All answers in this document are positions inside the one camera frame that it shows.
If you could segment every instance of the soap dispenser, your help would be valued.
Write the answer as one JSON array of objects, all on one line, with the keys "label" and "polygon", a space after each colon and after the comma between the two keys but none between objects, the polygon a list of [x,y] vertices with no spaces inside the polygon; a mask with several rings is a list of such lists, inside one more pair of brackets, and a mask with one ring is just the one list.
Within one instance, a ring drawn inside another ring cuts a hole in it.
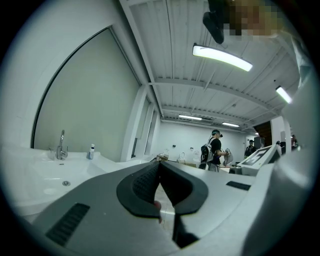
[{"label": "soap dispenser", "polygon": [[94,159],[94,153],[95,153],[95,144],[91,144],[90,151],[88,152],[88,159],[90,160]]}]

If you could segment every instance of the white equipment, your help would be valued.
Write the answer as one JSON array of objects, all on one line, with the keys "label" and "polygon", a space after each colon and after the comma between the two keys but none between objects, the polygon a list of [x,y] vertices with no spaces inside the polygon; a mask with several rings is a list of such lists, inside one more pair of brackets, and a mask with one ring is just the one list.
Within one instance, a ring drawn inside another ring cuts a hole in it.
[{"label": "white equipment", "polygon": [[229,148],[227,148],[225,152],[228,152],[228,154],[224,156],[223,166],[227,166],[234,160],[234,156],[231,154]]},{"label": "white equipment", "polygon": [[241,167],[243,175],[257,176],[261,166],[272,164],[281,156],[281,151],[278,145],[266,146],[258,149],[252,155],[238,163],[237,166]]},{"label": "white equipment", "polygon": [[192,162],[196,165],[197,168],[199,168],[199,165],[201,164],[200,157],[200,152],[198,150],[194,151]]},{"label": "white equipment", "polygon": [[179,159],[180,160],[186,160],[186,153],[184,151],[182,151],[179,155]]}]

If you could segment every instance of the cap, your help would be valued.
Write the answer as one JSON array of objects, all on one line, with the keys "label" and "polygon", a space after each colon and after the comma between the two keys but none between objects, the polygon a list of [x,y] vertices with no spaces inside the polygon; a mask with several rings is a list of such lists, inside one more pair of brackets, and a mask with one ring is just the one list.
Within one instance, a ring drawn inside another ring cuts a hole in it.
[{"label": "cap", "polygon": [[212,133],[211,133],[212,135],[215,135],[215,134],[220,134],[220,131],[219,130],[217,130],[217,129],[215,129],[215,130],[213,130],[212,131]]}]

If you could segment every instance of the fluorescent light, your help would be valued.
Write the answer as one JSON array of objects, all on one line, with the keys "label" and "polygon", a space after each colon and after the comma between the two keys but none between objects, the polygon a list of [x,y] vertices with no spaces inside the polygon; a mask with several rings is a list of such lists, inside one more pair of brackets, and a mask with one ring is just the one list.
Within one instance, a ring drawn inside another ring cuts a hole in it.
[{"label": "fluorescent light", "polygon": [[202,118],[200,118],[200,117],[187,116],[187,115],[183,115],[183,114],[180,114],[179,117],[180,118],[194,119],[194,120],[202,120]]},{"label": "fluorescent light", "polygon": [[206,46],[195,44],[193,46],[193,55],[229,63],[245,71],[249,71],[252,68],[252,64],[243,60],[242,58],[234,56],[225,51],[213,49]]},{"label": "fluorescent light", "polygon": [[237,124],[228,123],[228,122],[223,122],[222,124],[223,124],[224,126],[239,127],[239,125],[237,125]]},{"label": "fluorescent light", "polygon": [[292,98],[288,95],[288,93],[281,87],[278,86],[275,91],[288,103],[292,102]]}]

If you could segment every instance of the white wall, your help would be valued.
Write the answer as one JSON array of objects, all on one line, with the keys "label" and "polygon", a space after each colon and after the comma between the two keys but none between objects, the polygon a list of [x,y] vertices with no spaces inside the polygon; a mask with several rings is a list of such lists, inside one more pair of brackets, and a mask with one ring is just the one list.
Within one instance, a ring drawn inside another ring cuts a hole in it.
[{"label": "white wall", "polygon": [[271,135],[272,144],[276,144],[277,141],[282,142],[281,132],[285,131],[284,119],[282,116],[278,116],[270,121],[271,123]]},{"label": "white wall", "polygon": [[34,148],[56,147],[64,129],[63,144],[70,152],[87,152],[93,143],[102,156],[119,162],[138,89],[110,30],[101,32],[53,81],[40,110]]},{"label": "white wall", "polygon": [[[212,129],[161,122],[158,135],[157,151],[162,153],[169,149],[169,160],[176,161],[182,151],[186,154],[186,160],[191,161],[194,151],[201,153],[201,146],[208,142]],[[244,159],[246,134],[221,131],[220,139],[223,150],[230,149],[233,154],[233,162]]]},{"label": "white wall", "polygon": [[144,125],[142,129],[141,138],[137,139],[134,154],[136,158],[144,158],[146,154],[148,137],[150,134],[151,122],[154,115],[155,105],[153,103],[149,104]]},{"label": "white wall", "polygon": [[147,111],[148,111],[149,105],[150,105],[150,103],[146,98],[144,100],[144,103],[143,103],[138,129],[136,130],[136,136],[135,137],[138,138],[138,139],[141,139],[141,137],[142,137],[142,132],[143,132],[143,129],[144,129],[145,120],[146,120],[146,116],[147,116]]},{"label": "white wall", "polygon": [[157,154],[161,153],[158,150],[159,143],[159,133],[160,133],[160,114],[155,111],[152,116],[150,130],[148,133],[148,138],[145,147],[145,154],[149,156],[156,157]]},{"label": "white wall", "polygon": [[0,144],[30,147],[36,111],[51,78],[78,46],[111,25],[140,81],[147,81],[118,1],[46,2],[24,24],[1,66]]}]

